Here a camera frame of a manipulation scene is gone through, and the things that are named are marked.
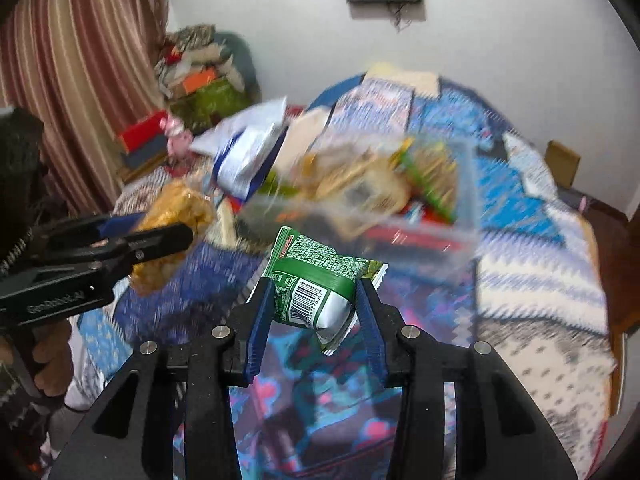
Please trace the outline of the left hand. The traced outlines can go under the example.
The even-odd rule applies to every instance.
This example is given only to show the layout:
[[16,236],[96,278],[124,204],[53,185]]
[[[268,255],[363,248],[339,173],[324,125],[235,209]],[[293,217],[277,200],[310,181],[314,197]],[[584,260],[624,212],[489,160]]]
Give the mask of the left hand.
[[65,396],[74,376],[70,335],[72,326],[62,320],[42,326],[40,341],[32,350],[32,358],[42,364],[43,369],[35,376],[35,386],[46,396]]

